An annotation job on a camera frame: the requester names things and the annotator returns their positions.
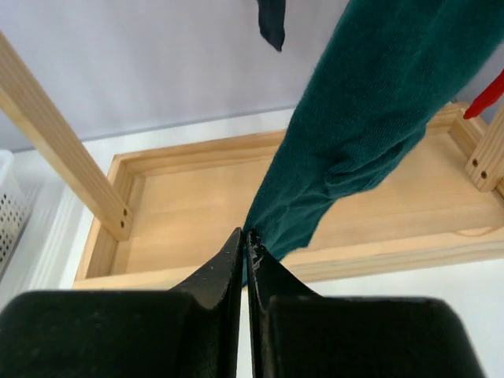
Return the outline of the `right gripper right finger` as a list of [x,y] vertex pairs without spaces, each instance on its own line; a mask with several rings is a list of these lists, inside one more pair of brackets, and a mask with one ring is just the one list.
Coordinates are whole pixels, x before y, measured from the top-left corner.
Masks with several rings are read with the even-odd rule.
[[246,238],[256,377],[482,377],[458,315],[422,297],[324,297]]

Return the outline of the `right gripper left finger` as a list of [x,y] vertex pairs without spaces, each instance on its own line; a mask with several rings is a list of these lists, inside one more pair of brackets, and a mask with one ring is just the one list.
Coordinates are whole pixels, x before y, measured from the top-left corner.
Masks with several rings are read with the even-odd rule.
[[233,377],[242,232],[175,287],[31,291],[1,313],[4,377]]

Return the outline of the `dark green sock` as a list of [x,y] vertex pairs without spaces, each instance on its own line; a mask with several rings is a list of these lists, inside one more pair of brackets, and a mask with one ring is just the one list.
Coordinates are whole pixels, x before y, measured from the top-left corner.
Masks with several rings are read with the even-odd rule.
[[244,229],[277,260],[335,201],[377,187],[503,41],[500,1],[351,1],[292,114]]

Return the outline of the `red christmas sock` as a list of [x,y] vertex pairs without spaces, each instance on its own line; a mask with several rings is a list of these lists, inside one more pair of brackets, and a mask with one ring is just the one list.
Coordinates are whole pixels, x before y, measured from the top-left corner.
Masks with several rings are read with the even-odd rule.
[[494,105],[504,91],[504,70],[473,100],[464,112],[463,119],[478,117],[486,108]]

